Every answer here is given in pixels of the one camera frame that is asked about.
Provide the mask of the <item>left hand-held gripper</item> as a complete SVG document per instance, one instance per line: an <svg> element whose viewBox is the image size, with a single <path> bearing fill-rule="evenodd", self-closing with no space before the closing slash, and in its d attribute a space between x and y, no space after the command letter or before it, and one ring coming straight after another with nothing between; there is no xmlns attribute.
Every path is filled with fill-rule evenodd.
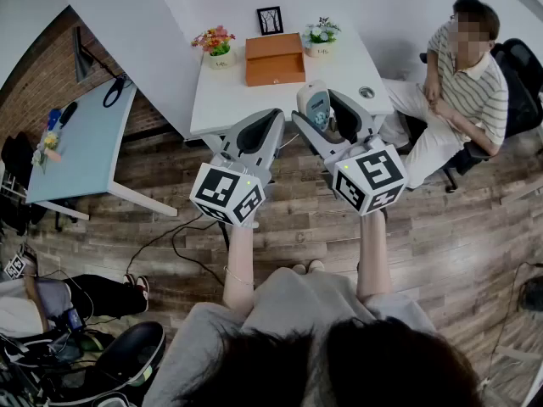
<svg viewBox="0 0 543 407"><path fill-rule="evenodd" d="M281 109L265 109L239 121L225 135L220 151L200 166L189 199L206 216L252 226L264 203L264 188L285 129Z"/></svg>

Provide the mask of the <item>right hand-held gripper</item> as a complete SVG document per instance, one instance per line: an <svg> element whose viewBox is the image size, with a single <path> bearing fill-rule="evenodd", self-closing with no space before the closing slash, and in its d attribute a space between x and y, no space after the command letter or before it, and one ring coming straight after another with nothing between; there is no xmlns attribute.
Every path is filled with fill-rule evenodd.
<svg viewBox="0 0 543 407"><path fill-rule="evenodd" d="M328 95L342 139L332 138L298 111L291 114L303 140L324 160L328 187L360 216L396 202L407 173L395 147L375 136L373 117L358 102L333 89Z"/></svg>

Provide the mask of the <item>white handheld device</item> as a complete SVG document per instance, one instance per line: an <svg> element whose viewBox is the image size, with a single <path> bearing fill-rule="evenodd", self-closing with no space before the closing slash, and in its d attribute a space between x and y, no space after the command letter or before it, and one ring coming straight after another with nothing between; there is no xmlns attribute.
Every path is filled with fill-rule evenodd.
<svg viewBox="0 0 543 407"><path fill-rule="evenodd" d="M321 80L305 84L297 93L298 111L321 131L325 131L330 118L330 97L326 84Z"/></svg>

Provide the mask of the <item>orange wooden box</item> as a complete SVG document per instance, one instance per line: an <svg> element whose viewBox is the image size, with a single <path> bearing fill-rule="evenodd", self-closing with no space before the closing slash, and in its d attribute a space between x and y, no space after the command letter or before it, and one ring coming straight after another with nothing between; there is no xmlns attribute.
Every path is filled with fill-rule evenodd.
<svg viewBox="0 0 543 407"><path fill-rule="evenodd" d="M299 33L247 39L245 82L249 87L305 82Z"/></svg>

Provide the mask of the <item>person's left forearm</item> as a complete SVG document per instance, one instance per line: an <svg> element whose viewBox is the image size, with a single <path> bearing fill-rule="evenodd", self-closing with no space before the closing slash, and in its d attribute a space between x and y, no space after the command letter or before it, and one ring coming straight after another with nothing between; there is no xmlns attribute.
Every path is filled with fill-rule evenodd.
<svg viewBox="0 0 543 407"><path fill-rule="evenodd" d="M232 228L225 269L223 303L244 316L251 312L255 300L253 237L254 233L250 228Z"/></svg>

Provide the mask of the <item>person's right forearm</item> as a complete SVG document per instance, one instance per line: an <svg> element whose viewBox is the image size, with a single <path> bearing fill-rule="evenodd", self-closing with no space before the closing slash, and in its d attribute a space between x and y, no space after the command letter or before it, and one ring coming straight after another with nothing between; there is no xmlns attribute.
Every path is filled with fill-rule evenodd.
<svg viewBox="0 0 543 407"><path fill-rule="evenodd" d="M377 210L362 216L360 233L356 295L364 302L371 296L392 292L384 213Z"/></svg>

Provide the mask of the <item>blue white flowers white pot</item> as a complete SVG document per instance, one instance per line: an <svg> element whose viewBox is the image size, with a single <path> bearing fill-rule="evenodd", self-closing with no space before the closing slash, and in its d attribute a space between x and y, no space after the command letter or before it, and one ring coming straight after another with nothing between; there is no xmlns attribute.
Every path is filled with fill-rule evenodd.
<svg viewBox="0 0 543 407"><path fill-rule="evenodd" d="M317 23L307 24L301 36L306 54L312 58L329 56L341 31L329 17L320 17Z"/></svg>

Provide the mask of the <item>red yellow flowers white pot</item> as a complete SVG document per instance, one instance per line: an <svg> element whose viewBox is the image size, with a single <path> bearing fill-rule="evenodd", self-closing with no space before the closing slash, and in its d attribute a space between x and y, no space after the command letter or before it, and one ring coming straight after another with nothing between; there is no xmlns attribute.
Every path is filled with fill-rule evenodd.
<svg viewBox="0 0 543 407"><path fill-rule="evenodd" d="M218 25L200 33L191 41L192 47L199 47L209 57L210 67L214 70L226 69L235 64L235 53L230 42L235 40L223 25Z"/></svg>

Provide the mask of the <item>person's grey dress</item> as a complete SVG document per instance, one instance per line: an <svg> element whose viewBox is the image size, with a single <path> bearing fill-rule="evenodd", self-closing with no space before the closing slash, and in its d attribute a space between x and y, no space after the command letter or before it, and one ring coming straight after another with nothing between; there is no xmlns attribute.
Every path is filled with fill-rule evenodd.
<svg viewBox="0 0 543 407"><path fill-rule="evenodd" d="M403 294L380 294L360 301L354 283L344 276L322 271L299 275L280 268L256 288L255 305L248 316L219 304L193 306L168 348L143 407L175 407L176 397L195 387L219 357L222 332L279 336L312 332L321 342L327 330L340 321L357 318L372 323L388 317L419 332L435 332L418 303Z"/></svg>

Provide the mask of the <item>light blue table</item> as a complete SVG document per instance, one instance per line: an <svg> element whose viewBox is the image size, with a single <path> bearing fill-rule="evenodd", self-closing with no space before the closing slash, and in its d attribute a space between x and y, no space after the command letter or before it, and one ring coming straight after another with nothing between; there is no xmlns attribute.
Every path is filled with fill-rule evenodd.
<svg viewBox="0 0 543 407"><path fill-rule="evenodd" d="M60 161L49 159L44 166L32 169L27 204L89 220L88 214L66 208L59 200L108 193L156 213L177 216L177 209L115 181L120 144L137 87L129 83L117 101L105 108L103 100L113 84L107 81L77 98L77 109L68 123L63 128L55 126Z"/></svg>

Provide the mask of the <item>small black oval object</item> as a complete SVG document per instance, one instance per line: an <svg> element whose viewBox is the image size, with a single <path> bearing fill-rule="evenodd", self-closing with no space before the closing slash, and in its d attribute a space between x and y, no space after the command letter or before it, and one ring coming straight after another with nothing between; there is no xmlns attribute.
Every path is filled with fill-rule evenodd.
<svg viewBox="0 0 543 407"><path fill-rule="evenodd" d="M74 102L70 103L64 109L64 111L62 112L62 114L59 117L60 127L64 127L69 122L70 118L72 117L72 115L77 110L77 107L78 107L78 103L76 101L74 101Z"/></svg>

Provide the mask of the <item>black desk lamp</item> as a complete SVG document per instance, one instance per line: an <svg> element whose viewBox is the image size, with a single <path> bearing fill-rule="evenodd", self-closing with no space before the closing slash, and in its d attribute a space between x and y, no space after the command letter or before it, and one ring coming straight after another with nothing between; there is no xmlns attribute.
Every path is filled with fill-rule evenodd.
<svg viewBox="0 0 543 407"><path fill-rule="evenodd" d="M113 84L109 88L103 100L104 108L108 109L112 107L119 100L120 95L125 89L126 75L116 75L108 65L95 57L90 50L82 44L81 28L79 26L72 29L72 41L76 81L78 83L84 81L89 76L92 65L97 63L102 70L106 71L114 79Z"/></svg>

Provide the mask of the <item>small pastel flower bunch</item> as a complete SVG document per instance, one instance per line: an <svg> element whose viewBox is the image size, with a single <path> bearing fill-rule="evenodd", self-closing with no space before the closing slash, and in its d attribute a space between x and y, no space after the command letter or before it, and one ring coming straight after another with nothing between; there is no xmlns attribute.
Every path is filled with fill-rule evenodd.
<svg viewBox="0 0 543 407"><path fill-rule="evenodd" d="M60 136L56 131L48 131L34 151L31 163L45 171L49 162L60 162L62 157L58 152Z"/></svg>

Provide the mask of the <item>black round seat chair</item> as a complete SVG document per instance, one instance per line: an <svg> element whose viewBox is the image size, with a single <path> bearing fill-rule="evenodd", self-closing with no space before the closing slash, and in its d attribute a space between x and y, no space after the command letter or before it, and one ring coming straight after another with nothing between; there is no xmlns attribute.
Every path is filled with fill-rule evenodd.
<svg viewBox="0 0 543 407"><path fill-rule="evenodd" d="M122 332L98 358L93 387L121 392L141 407L165 353L165 330L156 321L145 321Z"/></svg>

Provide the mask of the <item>black picture frame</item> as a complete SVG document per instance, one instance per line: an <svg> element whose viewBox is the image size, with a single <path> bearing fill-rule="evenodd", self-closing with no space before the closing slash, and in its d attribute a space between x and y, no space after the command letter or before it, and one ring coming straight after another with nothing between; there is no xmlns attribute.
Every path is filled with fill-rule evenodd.
<svg viewBox="0 0 543 407"><path fill-rule="evenodd" d="M279 6L256 10L262 36L283 34L283 20Z"/></svg>

